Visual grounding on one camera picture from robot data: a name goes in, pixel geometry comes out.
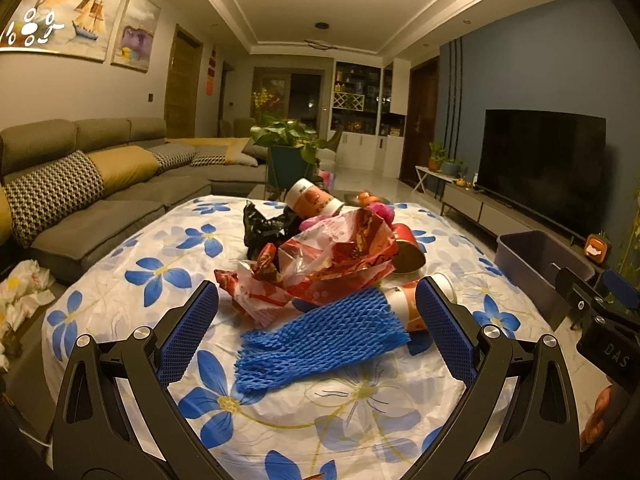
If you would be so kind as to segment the right hand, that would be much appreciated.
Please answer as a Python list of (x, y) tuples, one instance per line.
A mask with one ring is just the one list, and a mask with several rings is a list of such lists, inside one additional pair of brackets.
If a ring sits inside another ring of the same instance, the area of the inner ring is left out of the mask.
[(584, 452), (591, 445), (601, 441), (608, 432), (605, 416), (610, 411), (613, 386), (607, 386), (597, 397), (593, 413), (589, 416), (586, 426), (579, 437), (580, 450)]

